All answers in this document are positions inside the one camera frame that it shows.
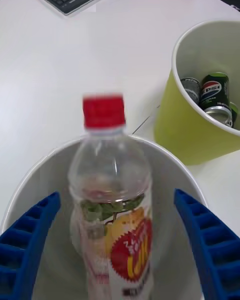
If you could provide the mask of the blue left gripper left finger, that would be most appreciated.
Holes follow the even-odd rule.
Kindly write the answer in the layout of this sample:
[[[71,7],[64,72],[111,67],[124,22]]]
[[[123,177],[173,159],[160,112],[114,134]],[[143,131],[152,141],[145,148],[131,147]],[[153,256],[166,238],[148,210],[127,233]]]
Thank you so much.
[[[0,299],[30,300],[49,229],[61,208],[53,192],[0,236]]]

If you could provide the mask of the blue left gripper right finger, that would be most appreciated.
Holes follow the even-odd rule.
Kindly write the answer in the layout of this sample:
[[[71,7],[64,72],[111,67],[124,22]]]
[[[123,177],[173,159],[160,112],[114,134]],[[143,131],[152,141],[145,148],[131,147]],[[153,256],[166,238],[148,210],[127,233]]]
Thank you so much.
[[[174,205],[188,235],[204,298],[240,299],[240,238],[183,190],[175,190]]]

